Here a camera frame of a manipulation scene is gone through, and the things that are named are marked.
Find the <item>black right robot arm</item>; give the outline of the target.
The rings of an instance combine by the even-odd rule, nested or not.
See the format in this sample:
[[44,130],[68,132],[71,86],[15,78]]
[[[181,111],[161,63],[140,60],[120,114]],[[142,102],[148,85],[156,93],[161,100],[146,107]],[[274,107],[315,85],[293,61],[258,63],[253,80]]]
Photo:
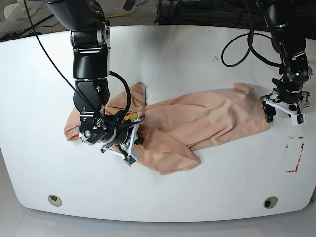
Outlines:
[[[45,4],[71,31],[76,80],[73,102],[80,113],[79,138],[90,145],[103,142],[101,152],[121,156],[131,166],[139,160],[134,145],[142,142],[138,127],[145,116],[128,112],[132,102],[128,84],[122,76],[109,70],[109,21],[94,0],[47,0]],[[110,97],[107,76],[118,78],[127,95],[125,107],[114,115],[105,112]]]

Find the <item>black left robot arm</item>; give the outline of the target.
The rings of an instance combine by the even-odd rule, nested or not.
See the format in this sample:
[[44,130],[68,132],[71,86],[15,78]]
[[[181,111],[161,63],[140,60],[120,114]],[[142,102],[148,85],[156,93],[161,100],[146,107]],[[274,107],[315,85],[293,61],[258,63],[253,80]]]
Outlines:
[[275,88],[260,98],[266,122],[271,123],[276,110],[280,109],[290,115],[293,125],[304,124],[303,109],[309,106],[310,94],[303,86],[312,75],[312,69],[305,54],[306,39],[294,21],[293,2],[258,0],[256,5],[270,29],[272,47],[281,58],[281,79],[272,79]]

